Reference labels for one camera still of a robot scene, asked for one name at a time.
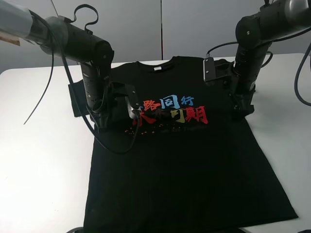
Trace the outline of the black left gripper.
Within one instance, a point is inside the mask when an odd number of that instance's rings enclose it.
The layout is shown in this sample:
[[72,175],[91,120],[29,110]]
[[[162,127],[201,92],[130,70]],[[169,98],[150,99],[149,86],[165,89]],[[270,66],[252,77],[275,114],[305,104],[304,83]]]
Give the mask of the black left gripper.
[[87,110],[99,133],[112,124],[113,115],[121,106],[120,90],[119,82],[87,84]]

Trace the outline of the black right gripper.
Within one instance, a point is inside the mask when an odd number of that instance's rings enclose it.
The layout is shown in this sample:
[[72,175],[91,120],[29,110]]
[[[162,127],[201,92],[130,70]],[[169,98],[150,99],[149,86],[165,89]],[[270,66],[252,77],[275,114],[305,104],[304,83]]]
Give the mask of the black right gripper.
[[237,94],[233,92],[232,84],[225,84],[225,90],[228,91],[231,102],[233,104],[231,116],[233,120],[242,120],[246,116],[253,114],[255,108],[252,104],[252,98],[255,93],[255,86],[248,92]]

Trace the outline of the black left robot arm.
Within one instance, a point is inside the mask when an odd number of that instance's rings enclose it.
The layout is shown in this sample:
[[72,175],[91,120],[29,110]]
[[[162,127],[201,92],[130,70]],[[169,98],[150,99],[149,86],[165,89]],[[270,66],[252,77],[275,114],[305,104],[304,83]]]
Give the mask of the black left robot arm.
[[[69,80],[69,93],[76,116],[89,115],[95,128],[102,133],[110,115],[111,64],[114,51],[111,45],[95,36],[88,28],[80,29],[66,17],[43,19],[28,8],[4,0],[0,2],[0,31],[28,42],[34,42],[52,57],[58,56]],[[78,84],[73,82],[67,60],[80,63],[83,75],[80,95]]]

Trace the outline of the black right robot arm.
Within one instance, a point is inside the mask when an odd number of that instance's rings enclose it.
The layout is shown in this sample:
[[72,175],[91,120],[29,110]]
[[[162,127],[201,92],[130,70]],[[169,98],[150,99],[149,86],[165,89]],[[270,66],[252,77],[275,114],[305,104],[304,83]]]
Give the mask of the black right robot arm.
[[309,0],[266,0],[257,13],[238,22],[235,63],[227,69],[234,120],[254,112],[255,83],[271,44],[310,27]]

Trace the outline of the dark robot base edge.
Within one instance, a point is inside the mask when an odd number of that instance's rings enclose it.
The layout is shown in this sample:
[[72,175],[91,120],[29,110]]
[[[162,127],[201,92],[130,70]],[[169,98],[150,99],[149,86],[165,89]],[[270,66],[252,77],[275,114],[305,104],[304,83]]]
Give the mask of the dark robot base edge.
[[67,231],[66,233],[83,233],[83,232],[84,232],[83,227],[77,227]]

